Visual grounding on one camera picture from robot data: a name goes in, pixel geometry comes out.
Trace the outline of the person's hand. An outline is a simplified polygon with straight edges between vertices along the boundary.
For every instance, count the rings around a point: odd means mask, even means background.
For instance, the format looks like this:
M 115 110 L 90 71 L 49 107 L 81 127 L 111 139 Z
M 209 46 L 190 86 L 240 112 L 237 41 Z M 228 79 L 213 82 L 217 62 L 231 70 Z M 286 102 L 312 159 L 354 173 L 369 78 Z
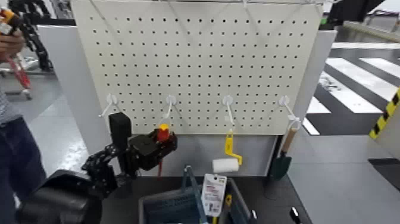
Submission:
M 17 29 L 12 35 L 1 35 L 1 62 L 19 53 L 25 44 L 23 33 Z

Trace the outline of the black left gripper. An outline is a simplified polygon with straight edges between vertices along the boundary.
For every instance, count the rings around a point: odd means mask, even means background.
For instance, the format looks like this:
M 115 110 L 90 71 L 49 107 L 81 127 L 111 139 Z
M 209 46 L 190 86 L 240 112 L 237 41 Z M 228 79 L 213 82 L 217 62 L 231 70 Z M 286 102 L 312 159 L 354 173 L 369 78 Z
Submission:
M 127 141 L 127 171 L 138 169 L 149 171 L 159 165 L 159 160 L 177 150 L 177 136 L 170 135 L 168 139 L 158 141 L 159 129 L 149 134 L 140 134 Z

